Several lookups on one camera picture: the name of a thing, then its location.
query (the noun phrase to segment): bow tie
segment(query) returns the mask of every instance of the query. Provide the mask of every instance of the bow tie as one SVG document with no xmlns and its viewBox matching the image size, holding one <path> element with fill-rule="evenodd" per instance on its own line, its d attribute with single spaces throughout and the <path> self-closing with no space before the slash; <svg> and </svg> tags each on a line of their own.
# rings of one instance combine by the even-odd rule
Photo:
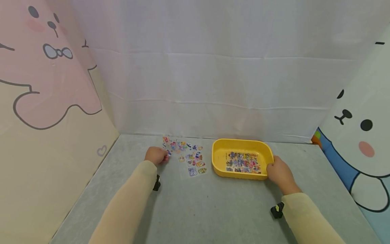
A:
<svg viewBox="0 0 390 244">
<path fill-rule="evenodd" d="M 49 59 L 56 59 L 57 57 L 62 56 L 65 56 L 69 59 L 73 58 L 72 51 L 69 48 L 55 49 L 47 43 L 43 45 L 43 52 Z"/>
</svg>

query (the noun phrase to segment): heart drawing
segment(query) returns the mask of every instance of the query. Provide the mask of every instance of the heart drawing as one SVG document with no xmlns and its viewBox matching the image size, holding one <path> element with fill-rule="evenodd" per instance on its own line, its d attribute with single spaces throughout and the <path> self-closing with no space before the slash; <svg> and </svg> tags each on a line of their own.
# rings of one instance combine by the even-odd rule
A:
<svg viewBox="0 0 390 244">
<path fill-rule="evenodd" d="M 106 153 L 107 151 L 107 146 L 106 145 L 103 145 L 101 148 L 98 148 L 96 153 L 99 157 L 103 157 L 104 154 Z"/>
</svg>

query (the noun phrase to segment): sticker sheet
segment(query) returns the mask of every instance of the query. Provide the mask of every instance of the sticker sheet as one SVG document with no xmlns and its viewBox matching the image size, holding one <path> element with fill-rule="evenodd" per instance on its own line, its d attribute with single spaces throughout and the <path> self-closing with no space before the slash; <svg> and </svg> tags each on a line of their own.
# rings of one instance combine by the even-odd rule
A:
<svg viewBox="0 0 390 244">
<path fill-rule="evenodd" d="M 257 159 L 256 154 L 230 152 L 226 154 L 226 171 L 261 174 Z"/>
<path fill-rule="evenodd" d="M 180 139 L 171 139 L 167 136 L 162 138 L 163 148 L 168 151 L 171 163 L 177 164 L 181 179 L 193 178 L 210 172 L 208 165 L 211 163 L 207 165 L 204 161 L 203 146 Z"/>
</svg>

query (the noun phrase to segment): pink cheek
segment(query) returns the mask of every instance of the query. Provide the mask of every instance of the pink cheek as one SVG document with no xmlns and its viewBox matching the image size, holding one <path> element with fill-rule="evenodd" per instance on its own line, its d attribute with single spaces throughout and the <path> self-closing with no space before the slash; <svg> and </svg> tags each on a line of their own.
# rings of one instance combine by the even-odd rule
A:
<svg viewBox="0 0 390 244">
<path fill-rule="evenodd" d="M 60 29 L 64 35 L 68 34 L 68 30 L 65 27 L 60 26 Z"/>
<path fill-rule="evenodd" d="M 38 23 L 35 20 L 29 20 L 29 21 L 27 21 L 26 24 L 32 31 L 35 31 L 35 32 L 43 32 L 45 30 L 45 27 L 43 27 L 43 25 L 41 25 L 40 23 Z"/>
<path fill-rule="evenodd" d="M 361 141 L 359 142 L 359 150 L 364 154 L 364 156 L 372 158 L 375 155 L 375 151 L 368 142 Z"/>
</svg>

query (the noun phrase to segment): bear eye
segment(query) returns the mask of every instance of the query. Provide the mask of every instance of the bear eye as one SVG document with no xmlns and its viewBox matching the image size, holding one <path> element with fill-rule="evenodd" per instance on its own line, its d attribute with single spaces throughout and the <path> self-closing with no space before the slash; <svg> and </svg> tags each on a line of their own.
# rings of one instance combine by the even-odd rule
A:
<svg viewBox="0 0 390 244">
<path fill-rule="evenodd" d="M 28 11 L 30 12 L 30 15 L 34 18 L 38 18 L 39 17 L 39 14 L 38 14 L 38 11 L 36 8 L 34 8 L 33 6 L 29 6 L 28 7 Z"/>
<path fill-rule="evenodd" d="M 60 22 L 60 20 L 58 19 L 58 16 L 54 13 L 54 18 L 55 18 L 55 20 L 57 21 L 57 23 L 59 23 Z"/>
<path fill-rule="evenodd" d="M 360 128 L 364 131 L 369 131 L 372 129 L 372 121 L 369 119 L 365 119 L 360 123 Z"/>
<path fill-rule="evenodd" d="M 344 95 L 344 89 L 341 90 L 340 94 L 337 96 L 337 99 L 342 98 L 343 95 Z"/>
</svg>

